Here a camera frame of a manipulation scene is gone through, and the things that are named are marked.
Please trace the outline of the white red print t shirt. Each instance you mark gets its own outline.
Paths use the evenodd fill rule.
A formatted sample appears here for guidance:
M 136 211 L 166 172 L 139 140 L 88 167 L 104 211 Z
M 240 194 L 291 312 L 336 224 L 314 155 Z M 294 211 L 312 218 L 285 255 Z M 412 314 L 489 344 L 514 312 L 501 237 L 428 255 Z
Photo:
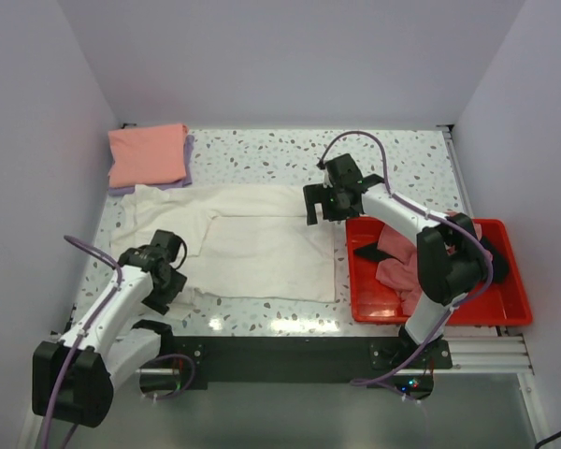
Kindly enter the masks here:
M 111 254 L 149 243 L 158 230 L 180 236 L 188 250 L 176 262 L 190 295 L 335 299 L 333 226 L 307 224 L 297 186 L 138 186 L 121 205 L 123 223 L 111 234 Z

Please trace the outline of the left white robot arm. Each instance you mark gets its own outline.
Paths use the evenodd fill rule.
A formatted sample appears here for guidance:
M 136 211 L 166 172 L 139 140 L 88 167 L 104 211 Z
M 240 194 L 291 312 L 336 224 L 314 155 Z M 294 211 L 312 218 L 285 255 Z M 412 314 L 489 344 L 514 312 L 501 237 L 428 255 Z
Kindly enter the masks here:
M 170 325 L 131 320 L 144 305 L 161 315 L 181 293 L 187 255 L 184 240 L 157 230 L 151 241 L 118 258 L 72 236 L 66 241 L 112 270 L 104 291 L 89 310 L 56 340 L 41 342 L 32 359 L 32 411 L 47 423 L 57 419 L 97 427 L 114 393 L 147 363 L 168 365 L 175 355 Z

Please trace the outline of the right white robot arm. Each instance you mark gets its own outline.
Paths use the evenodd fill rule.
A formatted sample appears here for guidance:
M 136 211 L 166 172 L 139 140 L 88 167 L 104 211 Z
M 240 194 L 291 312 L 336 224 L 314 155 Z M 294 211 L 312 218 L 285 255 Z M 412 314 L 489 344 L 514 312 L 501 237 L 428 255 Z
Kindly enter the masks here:
M 467 215 L 423 208 L 395 191 L 386 174 L 363 175 L 350 155 L 321 161 L 318 168 L 324 180 L 303 188 L 308 225 L 319 219 L 337 222 L 367 216 L 415 246 L 422 295 L 402 326 L 405 339 L 397 345 L 397 354 L 404 365 L 420 367 L 431 356 L 429 342 L 442 335 L 459 304 L 492 283 L 491 255 Z

